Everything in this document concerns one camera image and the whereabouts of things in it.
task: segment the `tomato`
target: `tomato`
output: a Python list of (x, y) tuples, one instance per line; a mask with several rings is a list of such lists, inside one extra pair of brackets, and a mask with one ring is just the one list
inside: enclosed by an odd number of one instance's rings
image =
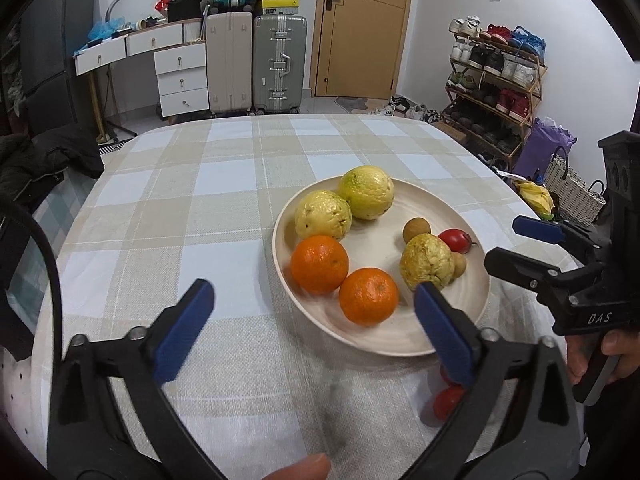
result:
[(458, 386), (458, 383), (454, 382), (453, 379), (449, 377), (449, 373), (444, 365), (440, 365), (440, 376), (442, 380), (445, 381), (449, 386)]
[(464, 394), (465, 390), (462, 386), (451, 386), (440, 392), (433, 403), (433, 413), (436, 418), (443, 422), (447, 420)]
[(467, 254), (471, 245), (474, 244), (471, 236), (462, 229), (447, 229), (441, 232), (438, 238), (446, 243), (453, 252), (460, 254)]

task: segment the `blue gripper pad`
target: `blue gripper pad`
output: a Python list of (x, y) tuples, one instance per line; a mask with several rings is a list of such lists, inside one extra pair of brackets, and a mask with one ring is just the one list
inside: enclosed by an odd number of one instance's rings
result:
[[(444, 309), (447, 310), (448, 307), (448, 310), (453, 310), (444, 297), (439, 293), (438, 295), (445, 303)], [(465, 388), (471, 386), (476, 377), (472, 350), (424, 283), (415, 290), (414, 307), (415, 315), (447, 369), (449, 377)]]
[(513, 219), (513, 232), (548, 244), (564, 242), (564, 232), (559, 225), (526, 216)]
[(213, 286), (209, 282), (196, 280), (176, 306), (165, 309), (158, 317), (156, 322), (161, 321), (165, 312), (176, 309), (166, 320), (171, 325), (153, 354), (156, 364), (153, 377), (157, 384), (174, 381), (178, 376), (200, 331), (213, 312), (215, 297)]

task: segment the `purple bag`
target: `purple bag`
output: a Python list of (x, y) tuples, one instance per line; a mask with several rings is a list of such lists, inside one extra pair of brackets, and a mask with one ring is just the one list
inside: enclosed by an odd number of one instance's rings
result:
[(556, 125), (553, 119), (547, 117), (540, 120), (536, 117), (531, 134), (513, 168), (513, 173), (525, 178), (533, 178), (536, 171), (539, 171), (540, 178), (543, 178), (558, 146), (562, 146), (568, 155), (577, 140), (569, 130)]

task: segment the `round beige plate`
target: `round beige plate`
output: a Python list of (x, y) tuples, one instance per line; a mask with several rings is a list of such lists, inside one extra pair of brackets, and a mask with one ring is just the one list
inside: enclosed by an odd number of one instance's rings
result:
[[(459, 228), (478, 240), (465, 220), (450, 206), (424, 189), (394, 179), (396, 198), (389, 211), (377, 220), (353, 219), (351, 231), (341, 241), (349, 254), (349, 272), (363, 267), (377, 267), (388, 272), (400, 290), (400, 305), (385, 322), (363, 328), (344, 317), (337, 291), (330, 296), (307, 294), (291, 277), (289, 261), (298, 243), (294, 214), (300, 199), (311, 191), (335, 190), (340, 177), (321, 180), (294, 196), (280, 213), (273, 232), (273, 259), (289, 297), (313, 323), (336, 339), (361, 350), (388, 356), (420, 356), (433, 353), (433, 346), (414, 314), (414, 299), (400, 276), (399, 262), (404, 251), (402, 229), (414, 217), (426, 218), (437, 235), (449, 228)], [(474, 246), (466, 255), (468, 265), (462, 277), (444, 288), (449, 303), (464, 310), (478, 322), (489, 295), (489, 275), (484, 270), (484, 251)]]

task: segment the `orange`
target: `orange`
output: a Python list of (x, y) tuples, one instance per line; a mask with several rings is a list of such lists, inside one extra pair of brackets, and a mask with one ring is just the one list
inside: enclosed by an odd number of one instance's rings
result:
[(340, 308), (349, 321), (373, 326), (388, 319), (400, 301), (394, 279), (384, 270), (359, 269), (340, 287)]
[(330, 236), (302, 240), (291, 255), (291, 273), (311, 294), (329, 294), (349, 273), (349, 257), (340, 242)]

